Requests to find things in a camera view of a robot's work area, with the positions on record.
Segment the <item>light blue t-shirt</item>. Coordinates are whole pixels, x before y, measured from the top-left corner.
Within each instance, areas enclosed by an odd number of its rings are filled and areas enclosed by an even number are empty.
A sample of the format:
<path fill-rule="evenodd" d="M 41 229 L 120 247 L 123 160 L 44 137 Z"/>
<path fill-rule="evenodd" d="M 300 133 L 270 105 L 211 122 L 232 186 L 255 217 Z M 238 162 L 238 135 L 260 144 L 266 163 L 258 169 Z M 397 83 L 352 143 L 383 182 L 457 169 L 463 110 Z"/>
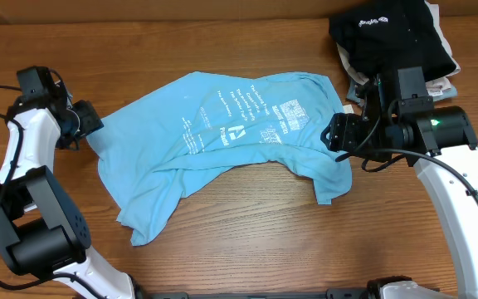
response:
<path fill-rule="evenodd" d="M 220 174 L 277 162 L 312 180 L 320 204 L 346 194 L 352 171 L 321 133 L 343 106 L 327 76 L 286 72 L 256 79 L 192 72 L 103 119 L 88 136 L 118 221 L 143 246 L 181 199 Z"/>

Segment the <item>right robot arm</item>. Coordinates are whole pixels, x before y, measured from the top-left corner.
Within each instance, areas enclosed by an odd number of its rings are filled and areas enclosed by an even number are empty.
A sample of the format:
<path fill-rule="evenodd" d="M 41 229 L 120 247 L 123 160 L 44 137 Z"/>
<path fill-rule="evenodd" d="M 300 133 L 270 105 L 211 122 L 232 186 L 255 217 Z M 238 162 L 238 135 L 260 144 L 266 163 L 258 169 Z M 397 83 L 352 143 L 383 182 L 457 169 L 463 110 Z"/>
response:
<path fill-rule="evenodd" d="M 414 168 L 440 220 L 456 272 L 457 296 L 478 298 L 478 139 L 459 106 L 437 108 L 422 68 L 378 73 L 359 115 L 336 113 L 321 133 L 337 161 L 401 159 Z"/>

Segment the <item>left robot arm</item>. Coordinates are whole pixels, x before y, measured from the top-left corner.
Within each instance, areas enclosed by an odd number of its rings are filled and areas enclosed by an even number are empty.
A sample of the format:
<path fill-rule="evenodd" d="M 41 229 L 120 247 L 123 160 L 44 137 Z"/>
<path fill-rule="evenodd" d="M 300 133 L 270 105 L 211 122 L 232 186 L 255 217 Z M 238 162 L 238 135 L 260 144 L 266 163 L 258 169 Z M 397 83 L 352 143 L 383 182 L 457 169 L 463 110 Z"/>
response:
<path fill-rule="evenodd" d="M 103 123 L 87 100 L 74 102 L 57 71 L 17 72 L 16 98 L 2 115 L 9 131 L 0 169 L 0 287 L 49 281 L 84 298 L 144 298 L 143 288 L 92 246 L 84 215 L 53 174 L 56 150 L 78 150 Z"/>

